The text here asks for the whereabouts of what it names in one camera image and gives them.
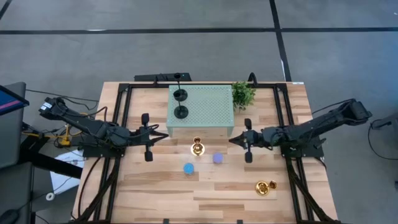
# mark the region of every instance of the purple ball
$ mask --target purple ball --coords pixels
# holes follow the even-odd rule
[[[220,164],[223,162],[223,155],[219,152],[213,154],[213,162],[216,164]]]

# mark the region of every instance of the wooden table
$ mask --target wooden table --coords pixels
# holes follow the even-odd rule
[[[113,116],[118,85],[119,82],[106,82],[103,86],[98,108],[108,107],[108,120]],[[287,83],[287,87],[295,124],[310,120],[305,86]],[[167,88],[133,89],[127,128],[136,129],[141,125],[141,114],[149,113],[149,124],[159,124],[157,131],[166,133],[167,91]],[[283,96],[280,98],[287,121]],[[272,89],[257,89],[254,105],[235,114],[232,136],[242,133],[245,118],[251,118],[253,129],[258,131],[279,125]],[[144,161],[144,147],[129,147],[121,161],[112,223],[162,223],[164,218],[169,218],[171,223],[236,223],[238,219],[246,223],[295,223],[286,164],[279,148],[274,151],[253,148],[253,163],[247,164],[243,149],[227,140],[202,139],[202,143],[206,152],[195,157],[190,152],[191,140],[166,138],[152,148],[153,162]],[[222,164],[213,163],[214,152],[224,154]],[[91,158],[85,162],[81,183],[94,161],[95,158]],[[98,191],[103,161],[97,163],[88,179],[82,210]],[[195,166],[191,176],[183,172],[187,162]],[[326,214],[336,219],[325,168],[313,158],[303,158],[303,163],[310,193]],[[261,197],[254,190],[259,180],[274,180],[277,189]],[[75,217],[81,186],[73,209]],[[302,216],[306,219],[303,197],[298,194]],[[104,196],[101,218],[105,217],[107,204],[108,194]]]

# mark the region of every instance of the computer screen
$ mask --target computer screen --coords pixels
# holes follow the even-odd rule
[[[0,115],[28,106],[29,102],[0,85]]]

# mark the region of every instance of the white paper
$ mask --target white paper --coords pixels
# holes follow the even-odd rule
[[[85,162],[83,161],[84,158],[80,157],[78,155],[83,156],[83,151],[74,150],[73,153],[72,152],[64,153],[64,154],[57,156],[55,159],[58,159],[60,161],[68,161],[68,163],[70,163],[72,165],[83,168],[83,166],[85,165]],[[73,177],[70,180],[66,181],[70,177],[62,175],[62,174],[50,172],[50,175],[51,175],[52,188],[53,188],[53,190],[56,189],[54,191],[54,194],[60,194],[66,190],[71,189],[74,186],[79,185],[79,183],[80,183],[80,179],[76,179]]]

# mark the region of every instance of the black metal frame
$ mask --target black metal frame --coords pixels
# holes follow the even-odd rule
[[[281,107],[280,98],[279,98],[279,92],[281,91],[283,94],[283,97],[284,97],[285,105],[286,105],[286,112],[287,112],[289,124],[294,124],[293,114],[292,114],[292,110],[290,107],[290,101],[289,101],[289,93],[287,91],[286,83],[258,83],[256,76],[253,73],[250,74],[248,83],[253,88],[271,88],[271,89],[273,89],[279,125],[284,126],[285,123],[284,123],[282,107]],[[183,85],[197,85],[197,84],[198,83],[183,83]],[[228,83],[205,83],[205,84],[206,85],[230,85]],[[114,109],[114,114],[113,114],[113,122],[114,123],[118,122],[118,114],[119,114],[119,110],[121,107],[121,98],[122,98],[122,94],[125,91],[127,92],[127,95],[126,95],[126,101],[124,103],[124,111],[123,111],[122,122],[121,122],[121,126],[123,126],[123,127],[126,127],[126,124],[127,124],[127,118],[128,118],[128,113],[129,113],[130,103],[131,103],[131,95],[132,95],[132,90],[134,88],[168,88],[169,85],[176,85],[176,83],[174,83],[174,82],[158,83],[157,80],[155,80],[154,83],[147,83],[147,84],[141,84],[141,83],[140,84],[135,84],[135,83],[119,84],[118,95],[116,97],[116,104],[115,104],[115,109]],[[115,163],[114,163],[115,167],[113,167],[113,169],[116,169],[117,172],[119,170],[120,160],[121,160],[120,157],[115,158]],[[305,178],[304,167],[303,167],[303,162],[302,162],[301,157],[296,158],[299,177],[297,176],[297,174],[294,171],[291,157],[285,157],[285,160],[286,160],[286,165],[287,165],[287,172],[289,175],[289,184],[290,184],[290,189],[292,192],[292,199],[293,199],[293,206],[294,206],[296,222],[297,223],[313,223],[314,216],[313,216],[312,210],[314,210],[314,212],[319,216],[319,218],[321,220],[321,222],[319,222],[319,223],[332,222],[333,220],[328,219],[326,214],[317,205],[317,203],[314,201],[314,199],[311,197],[310,193],[308,192],[307,181]],[[103,187],[105,186],[105,183],[107,181],[109,162],[110,162],[110,159],[106,158],[104,166],[103,166],[101,182],[99,184],[100,190],[104,190]],[[117,185],[117,176],[116,176],[115,180],[113,181],[113,183],[111,184],[109,200],[108,200],[108,205],[107,205],[107,209],[106,209],[106,219],[105,220],[107,220],[109,222],[112,217],[114,197],[116,195],[116,185]],[[300,191],[304,195],[305,208],[307,211],[308,220],[302,219],[302,214],[300,211],[300,204],[299,204],[299,198],[297,195],[296,186],[300,189]],[[100,220],[100,212],[101,212],[101,203],[96,207],[95,214],[94,214],[94,221],[104,221],[104,220]]]

